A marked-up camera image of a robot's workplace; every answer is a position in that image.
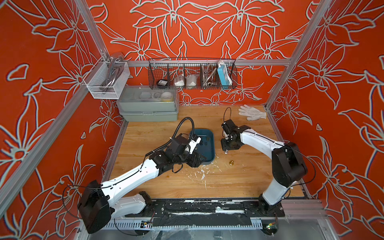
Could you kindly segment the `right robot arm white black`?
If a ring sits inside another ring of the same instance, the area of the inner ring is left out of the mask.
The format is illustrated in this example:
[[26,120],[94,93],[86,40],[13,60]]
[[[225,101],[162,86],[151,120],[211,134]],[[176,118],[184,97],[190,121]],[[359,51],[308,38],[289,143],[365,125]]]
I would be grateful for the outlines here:
[[299,147],[295,143],[286,144],[268,138],[246,125],[238,127],[232,120],[224,121],[222,128],[224,152],[247,145],[271,160],[273,180],[259,196],[258,212],[263,216],[272,214],[289,189],[308,173]]

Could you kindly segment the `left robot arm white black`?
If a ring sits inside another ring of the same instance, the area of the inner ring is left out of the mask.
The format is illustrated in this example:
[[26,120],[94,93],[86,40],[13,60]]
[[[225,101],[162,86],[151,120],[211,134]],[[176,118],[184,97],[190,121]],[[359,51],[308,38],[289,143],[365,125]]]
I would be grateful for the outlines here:
[[112,218],[129,214],[139,214],[151,204],[150,197],[142,192],[131,200],[119,203],[119,200],[141,184],[152,180],[167,171],[177,173],[175,166],[181,170],[184,165],[197,168],[206,160],[195,151],[201,138],[192,127],[191,132],[184,137],[178,131],[190,117],[183,118],[168,142],[145,155],[143,162],[112,180],[98,183],[94,180],[84,187],[84,192],[78,203],[78,211],[89,234],[93,234],[106,226]]

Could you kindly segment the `teal plastic storage box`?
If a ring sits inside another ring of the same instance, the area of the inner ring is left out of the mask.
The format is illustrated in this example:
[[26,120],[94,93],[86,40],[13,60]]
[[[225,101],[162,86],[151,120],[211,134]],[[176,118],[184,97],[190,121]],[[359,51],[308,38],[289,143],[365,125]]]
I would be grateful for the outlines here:
[[205,161],[201,165],[209,165],[216,158],[214,133],[209,129],[195,129],[195,134],[201,138],[196,152],[205,157]]

